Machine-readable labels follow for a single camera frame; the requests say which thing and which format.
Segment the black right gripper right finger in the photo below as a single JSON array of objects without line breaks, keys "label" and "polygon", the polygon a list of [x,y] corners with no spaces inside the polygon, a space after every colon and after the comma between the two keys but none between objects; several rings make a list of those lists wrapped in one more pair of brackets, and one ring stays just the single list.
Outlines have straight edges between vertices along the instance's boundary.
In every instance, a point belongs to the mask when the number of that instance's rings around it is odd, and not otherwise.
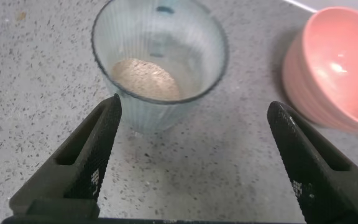
[{"label": "black right gripper right finger", "polygon": [[358,223],[358,166],[288,105],[267,120],[305,222]]}]

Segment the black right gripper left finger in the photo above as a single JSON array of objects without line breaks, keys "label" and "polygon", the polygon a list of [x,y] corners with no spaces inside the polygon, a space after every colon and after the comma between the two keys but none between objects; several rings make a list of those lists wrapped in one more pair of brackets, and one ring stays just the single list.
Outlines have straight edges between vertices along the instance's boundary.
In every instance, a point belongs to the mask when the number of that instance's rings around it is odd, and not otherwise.
[{"label": "black right gripper left finger", "polygon": [[35,202],[64,216],[83,213],[87,203],[96,207],[121,115],[118,95],[100,102],[10,199],[13,213],[25,214]]}]

